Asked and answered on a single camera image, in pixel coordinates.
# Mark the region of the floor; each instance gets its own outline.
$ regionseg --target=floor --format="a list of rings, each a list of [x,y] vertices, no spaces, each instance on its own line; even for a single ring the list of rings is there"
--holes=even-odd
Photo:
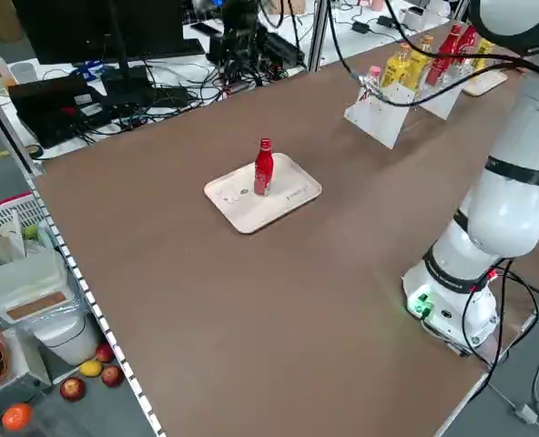
[[[34,57],[33,50],[26,40],[12,45],[0,44],[0,55],[7,62]],[[11,158],[0,159],[0,199],[24,191],[27,191],[26,183],[15,167],[14,161]],[[512,402],[516,404],[530,402],[531,383],[538,364],[539,325],[530,337],[515,349],[510,358],[499,366],[493,383]],[[94,380],[89,383],[89,394],[84,400],[73,405],[65,404],[55,391],[51,402],[61,408],[67,406],[74,417],[87,424],[93,435],[123,437],[153,435],[127,384],[121,389],[111,391],[103,387],[99,380]],[[531,437],[539,436],[539,429],[521,424],[506,401],[494,391],[486,390],[463,409],[444,435]]]

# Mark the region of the red apple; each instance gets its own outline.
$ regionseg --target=red apple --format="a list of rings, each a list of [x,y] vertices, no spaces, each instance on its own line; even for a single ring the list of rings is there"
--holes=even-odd
[[[86,395],[86,384],[75,376],[69,377],[61,382],[59,392],[63,399],[75,402]]]
[[[111,362],[114,359],[114,351],[109,343],[104,342],[97,346],[96,360],[99,362]]]
[[[124,373],[118,366],[106,366],[102,370],[102,381],[107,387],[117,387],[124,380]]]

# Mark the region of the desk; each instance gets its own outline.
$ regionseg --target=desk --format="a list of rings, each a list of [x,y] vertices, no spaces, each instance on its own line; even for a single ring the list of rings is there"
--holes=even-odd
[[[350,63],[366,71],[393,50]],[[36,194],[167,435],[440,429],[483,370],[422,331],[401,275],[481,172],[517,85],[512,73],[461,96],[447,122],[412,111],[389,150],[343,119],[357,89],[331,65],[49,161]],[[260,137],[323,192],[242,236],[203,187]],[[515,268],[539,287],[539,248]],[[532,307],[512,284],[507,297],[510,339]]]
[[[408,7],[410,4],[403,0],[394,0],[392,2],[392,5],[394,10],[397,11],[397,13],[399,14],[402,9]],[[310,54],[310,41],[312,37],[311,30],[313,26],[313,7],[314,0],[307,0],[306,14],[301,15],[297,18],[299,20],[298,33],[300,37],[300,48],[306,54],[307,59]],[[355,17],[357,21],[362,21],[366,23],[369,20],[376,19],[379,15],[382,14],[384,14],[384,12],[374,12],[368,7],[359,6],[354,6],[350,10],[345,11],[334,11],[334,17],[337,21],[336,33],[342,47],[342,52],[345,56],[356,55],[358,53],[371,50],[378,46],[384,46],[392,42],[393,38],[401,38],[399,32],[392,31],[391,29],[387,29],[382,26],[377,26],[375,23],[371,24],[374,31],[380,32],[379,35],[375,35],[373,33],[361,35],[351,31],[351,21],[356,15],[358,15]],[[278,21],[277,15],[270,15],[269,18],[274,23]],[[259,20],[262,24],[266,25],[270,31],[274,31],[274,29],[272,29],[267,24],[267,21],[263,17],[263,14],[259,14]],[[436,19],[430,19],[428,20],[426,28],[430,29],[436,27],[439,24],[444,23],[445,21],[446,20],[440,17],[436,17]],[[217,28],[220,31],[223,30],[223,25],[220,23],[219,20],[208,20],[206,23]],[[276,32],[278,32],[282,37],[289,40],[293,45],[295,45],[296,38],[294,36],[293,25],[289,16],[284,17],[284,22],[282,26]],[[207,36],[204,36],[200,32],[193,30],[192,28],[190,28],[190,25],[183,26],[183,33],[185,38],[198,38],[200,43],[203,45],[205,51],[208,52],[209,38]],[[337,60],[338,56],[334,49],[331,33],[329,30],[328,34],[326,35],[326,41],[322,51],[322,64],[326,66],[328,64],[331,64],[332,62],[336,62]],[[33,64],[36,68],[37,76],[39,77],[39,79],[65,76],[67,72],[73,70],[73,67],[70,64],[41,66],[38,63],[37,59],[29,59],[22,62],[30,62],[31,64]],[[193,82],[201,82],[206,77],[207,73],[209,71],[212,72],[212,70],[214,69],[214,66],[205,58],[204,55],[159,59],[155,60],[154,62],[149,61],[149,63],[152,66],[155,66],[154,68],[152,68],[155,79],[160,83],[169,84],[172,86],[186,86],[188,85],[189,80]],[[133,62],[130,63],[130,65],[139,66],[142,65],[142,63]],[[292,68],[291,70],[289,70],[289,74],[292,76],[299,73],[300,71],[301,68],[299,67]],[[93,81],[89,85],[93,86],[102,94],[106,93],[101,83],[101,80]],[[212,97],[214,94],[214,91],[206,90],[203,93],[203,96],[205,98],[209,98]],[[16,130],[19,138],[23,141],[23,143],[26,145],[35,144],[36,140],[19,121],[16,115],[15,107],[11,103],[10,99],[0,97],[0,104],[3,106],[6,116],[11,121],[13,128]],[[157,114],[158,112],[159,111],[157,109],[152,109],[150,111],[151,114]],[[115,125],[110,125],[101,128],[101,131],[109,134],[118,132],[119,128]],[[94,140],[98,140],[104,137],[96,134],[89,134],[89,136],[91,136]],[[56,158],[66,153],[79,150],[80,148],[86,146],[87,143],[83,139],[76,137],[64,143],[58,144],[55,147],[46,149],[45,154],[41,158],[45,160]]]

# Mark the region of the yellow bottle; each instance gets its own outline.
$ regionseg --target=yellow bottle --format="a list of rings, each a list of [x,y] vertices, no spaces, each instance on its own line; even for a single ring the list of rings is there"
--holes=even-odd
[[[399,52],[387,61],[385,74],[383,75],[381,87],[385,88],[393,82],[401,82],[407,74],[409,68],[409,45],[401,44]]]
[[[433,36],[426,35],[423,37],[422,50],[424,52],[432,51]],[[409,62],[409,68],[407,74],[403,79],[403,84],[413,91],[417,91],[419,84],[422,82],[425,69],[429,66],[432,59],[426,55],[419,53],[416,50],[412,50],[411,60]]]
[[[478,48],[478,55],[489,55],[494,49],[494,43],[491,43],[485,38],[480,41],[480,47]],[[473,59],[472,67],[473,71],[481,70],[486,65],[486,59]]]

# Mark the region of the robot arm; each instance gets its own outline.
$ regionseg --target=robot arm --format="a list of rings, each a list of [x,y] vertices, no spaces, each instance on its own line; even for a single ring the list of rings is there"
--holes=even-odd
[[[539,0],[472,0],[470,19],[482,36],[539,66]],[[538,241],[539,75],[529,72],[482,175],[403,277],[408,310],[461,350],[479,346],[499,323],[486,272]]]

